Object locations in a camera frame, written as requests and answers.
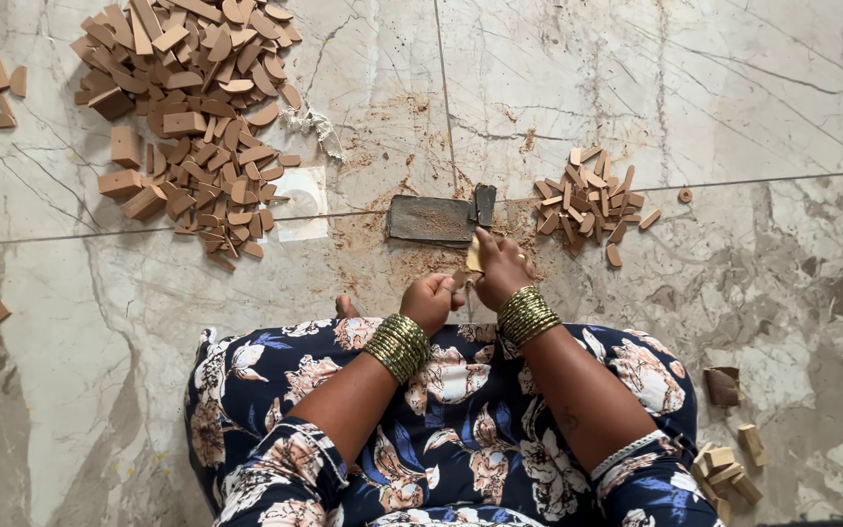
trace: stack of bangles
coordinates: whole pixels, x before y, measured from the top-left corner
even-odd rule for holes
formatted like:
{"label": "stack of bangles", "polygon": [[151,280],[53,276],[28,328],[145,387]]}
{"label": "stack of bangles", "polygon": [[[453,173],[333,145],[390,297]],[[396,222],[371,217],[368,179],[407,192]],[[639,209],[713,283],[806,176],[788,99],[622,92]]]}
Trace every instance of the stack of bangles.
{"label": "stack of bangles", "polygon": [[[500,307],[497,320],[499,330],[516,346],[561,324],[534,285],[513,293]],[[424,331],[412,319],[399,314],[382,321],[363,350],[390,370],[399,384],[431,359],[431,346]]]}

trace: bare foot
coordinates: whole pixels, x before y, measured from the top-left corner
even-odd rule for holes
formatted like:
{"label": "bare foot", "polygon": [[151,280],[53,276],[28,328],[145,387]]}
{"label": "bare foot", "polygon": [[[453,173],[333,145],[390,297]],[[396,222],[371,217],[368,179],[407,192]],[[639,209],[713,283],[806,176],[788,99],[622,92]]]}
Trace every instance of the bare foot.
{"label": "bare foot", "polygon": [[337,297],[335,304],[337,305],[338,319],[353,319],[360,316],[360,312],[357,311],[357,308],[350,303],[349,295],[341,294]]}

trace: tattoo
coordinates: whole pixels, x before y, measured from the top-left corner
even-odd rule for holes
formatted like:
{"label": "tattoo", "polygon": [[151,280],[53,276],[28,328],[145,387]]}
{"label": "tattoo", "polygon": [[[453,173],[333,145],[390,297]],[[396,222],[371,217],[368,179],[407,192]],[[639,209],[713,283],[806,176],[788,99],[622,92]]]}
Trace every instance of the tattoo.
{"label": "tattoo", "polygon": [[561,428],[561,433],[570,434],[578,429],[578,418],[568,411],[567,406],[565,407],[564,412],[552,413],[552,415],[555,417],[558,427]]}

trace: woman's right hand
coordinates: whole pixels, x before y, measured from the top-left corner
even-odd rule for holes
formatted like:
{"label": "woman's right hand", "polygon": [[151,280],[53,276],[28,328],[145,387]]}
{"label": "woman's right hand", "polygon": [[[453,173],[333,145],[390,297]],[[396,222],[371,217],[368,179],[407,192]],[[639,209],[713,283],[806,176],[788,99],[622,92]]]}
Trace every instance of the woman's right hand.
{"label": "woman's right hand", "polygon": [[516,240],[494,238],[493,234],[480,227],[477,227],[475,233],[480,240],[481,266],[484,271],[476,284],[477,296],[483,305],[498,311],[512,293],[532,285],[536,269]]}

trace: forearm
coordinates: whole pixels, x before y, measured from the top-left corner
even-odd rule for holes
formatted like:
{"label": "forearm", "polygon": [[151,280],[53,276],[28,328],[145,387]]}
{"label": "forearm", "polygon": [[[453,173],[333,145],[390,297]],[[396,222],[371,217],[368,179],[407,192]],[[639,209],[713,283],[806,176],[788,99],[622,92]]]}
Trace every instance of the forearm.
{"label": "forearm", "polygon": [[369,353],[360,353],[305,396],[288,415],[319,427],[347,466],[356,460],[389,406],[398,382]]}
{"label": "forearm", "polygon": [[588,472],[656,430],[639,401],[559,324],[521,346],[539,390]]}

